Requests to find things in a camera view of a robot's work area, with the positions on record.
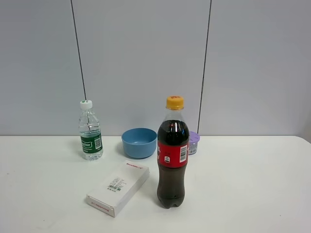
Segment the purple lid air freshener can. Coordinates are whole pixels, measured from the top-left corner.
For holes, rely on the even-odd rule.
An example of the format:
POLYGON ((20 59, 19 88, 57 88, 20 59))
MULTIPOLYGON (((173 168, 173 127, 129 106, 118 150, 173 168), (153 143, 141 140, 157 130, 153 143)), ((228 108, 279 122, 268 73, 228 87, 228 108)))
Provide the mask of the purple lid air freshener can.
POLYGON ((193 155, 198 150, 198 143, 200 141, 200 135, 196 132, 190 131, 190 139, 189 139, 189 155, 193 155))

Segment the cola bottle yellow cap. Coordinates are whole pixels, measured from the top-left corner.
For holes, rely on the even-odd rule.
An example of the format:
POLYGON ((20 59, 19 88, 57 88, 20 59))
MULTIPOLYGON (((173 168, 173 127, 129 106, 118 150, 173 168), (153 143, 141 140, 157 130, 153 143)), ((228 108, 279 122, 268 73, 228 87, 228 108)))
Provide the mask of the cola bottle yellow cap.
POLYGON ((159 181, 157 197, 164 208, 178 207, 185 197, 185 171, 188 163, 190 132, 183 120, 184 99, 169 96, 168 113, 157 132, 159 181))

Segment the blue plastic bowl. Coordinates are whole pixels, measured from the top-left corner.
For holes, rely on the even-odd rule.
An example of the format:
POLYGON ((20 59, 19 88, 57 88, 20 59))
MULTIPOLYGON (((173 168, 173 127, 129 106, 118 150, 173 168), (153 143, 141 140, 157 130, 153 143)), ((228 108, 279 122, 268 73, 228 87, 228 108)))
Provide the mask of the blue plastic bowl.
POLYGON ((152 156, 157 147, 157 133, 147 128, 127 130, 121 139, 124 153, 134 159, 152 156))

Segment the clear water bottle green label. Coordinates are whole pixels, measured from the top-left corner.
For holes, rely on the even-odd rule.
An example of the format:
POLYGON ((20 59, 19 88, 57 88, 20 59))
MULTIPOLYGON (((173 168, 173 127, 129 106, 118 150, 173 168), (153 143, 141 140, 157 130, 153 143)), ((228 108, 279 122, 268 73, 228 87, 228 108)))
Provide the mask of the clear water bottle green label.
POLYGON ((79 117, 79 134, 81 139, 83 158, 94 161, 103 155, 101 126, 96 117, 91 100, 80 102, 81 115, 79 117))

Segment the white cardboard box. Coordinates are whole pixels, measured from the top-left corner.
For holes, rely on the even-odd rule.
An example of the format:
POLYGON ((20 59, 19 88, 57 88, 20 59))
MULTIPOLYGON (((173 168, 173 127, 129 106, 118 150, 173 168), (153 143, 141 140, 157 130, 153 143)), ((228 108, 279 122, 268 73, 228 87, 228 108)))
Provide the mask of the white cardboard box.
POLYGON ((95 189, 86 195, 86 203, 116 217, 149 178, 142 164, 124 161, 95 189))

